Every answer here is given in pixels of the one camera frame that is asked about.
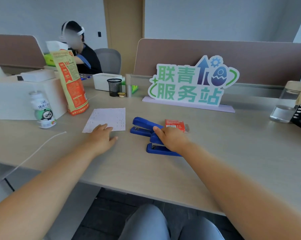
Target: floor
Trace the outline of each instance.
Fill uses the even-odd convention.
[[[154,204],[162,211],[167,219],[172,240],[178,239],[188,219],[197,216],[204,216],[213,222],[225,240],[243,239],[225,216],[102,188],[72,240],[118,239],[126,218],[143,204]]]

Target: gear icon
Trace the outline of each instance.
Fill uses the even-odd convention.
[[[221,63],[221,60],[217,57],[215,57],[211,60],[211,66],[212,67],[218,67],[220,63]]]

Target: brown partition panel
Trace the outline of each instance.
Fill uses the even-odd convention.
[[[203,55],[223,57],[238,83],[284,86],[301,78],[301,43],[141,39],[135,75],[153,76],[157,64],[194,66]]]
[[[0,34],[0,66],[43,68],[45,65],[34,36]]]

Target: bottle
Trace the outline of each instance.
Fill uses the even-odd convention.
[[[270,119],[288,123],[301,105],[301,81],[288,81],[280,95]]]
[[[31,104],[35,110],[35,118],[40,128],[47,129],[56,125],[56,119],[49,106],[48,99],[41,91],[32,91],[29,93]]]

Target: gray pants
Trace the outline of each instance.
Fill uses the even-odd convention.
[[[145,204],[126,222],[118,240],[169,240],[167,221],[154,205]],[[204,217],[189,220],[179,240],[224,240],[217,227]]]

